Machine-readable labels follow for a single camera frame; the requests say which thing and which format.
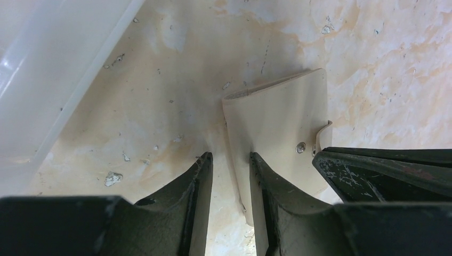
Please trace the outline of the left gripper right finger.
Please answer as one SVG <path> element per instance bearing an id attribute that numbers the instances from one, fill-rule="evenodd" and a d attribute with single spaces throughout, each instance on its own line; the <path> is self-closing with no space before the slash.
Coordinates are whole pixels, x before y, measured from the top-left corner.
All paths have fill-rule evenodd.
<path id="1" fill-rule="evenodd" d="M 347 255 L 341 218 L 276 173 L 255 152 L 249 179 L 257 255 Z"/>

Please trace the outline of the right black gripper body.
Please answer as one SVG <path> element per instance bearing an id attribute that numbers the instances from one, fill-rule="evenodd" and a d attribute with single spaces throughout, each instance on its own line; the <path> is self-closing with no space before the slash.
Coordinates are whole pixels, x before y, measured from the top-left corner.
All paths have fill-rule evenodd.
<path id="1" fill-rule="evenodd" d="M 451 202 L 451 149 L 327 147 L 312 164 L 345 203 Z"/>

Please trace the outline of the white plastic card box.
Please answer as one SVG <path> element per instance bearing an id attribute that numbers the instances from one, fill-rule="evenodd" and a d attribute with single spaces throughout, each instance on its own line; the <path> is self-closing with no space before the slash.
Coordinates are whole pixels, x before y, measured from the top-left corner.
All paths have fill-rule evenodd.
<path id="1" fill-rule="evenodd" d="M 1 196 L 22 194 L 143 1 L 1 1 Z"/>

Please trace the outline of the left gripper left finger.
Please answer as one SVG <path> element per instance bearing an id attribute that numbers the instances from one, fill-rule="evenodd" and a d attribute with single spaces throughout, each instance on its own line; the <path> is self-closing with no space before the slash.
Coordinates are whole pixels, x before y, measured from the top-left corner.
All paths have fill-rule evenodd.
<path id="1" fill-rule="evenodd" d="M 131 204 L 121 200 L 102 246 L 103 255 L 204 255 L 213 183 L 213 155 L 156 192 Z"/>

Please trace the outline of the beige card holder wallet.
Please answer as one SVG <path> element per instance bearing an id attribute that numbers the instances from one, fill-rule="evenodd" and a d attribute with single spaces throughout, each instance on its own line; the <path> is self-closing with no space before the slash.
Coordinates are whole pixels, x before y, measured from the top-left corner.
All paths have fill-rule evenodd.
<path id="1" fill-rule="evenodd" d="M 222 99 L 230 156 L 248 225 L 254 224 L 249 181 L 252 152 L 311 196 L 327 188 L 312 165 L 315 154 L 332 144 L 327 100 L 327 73 L 322 68 L 249 87 Z"/>

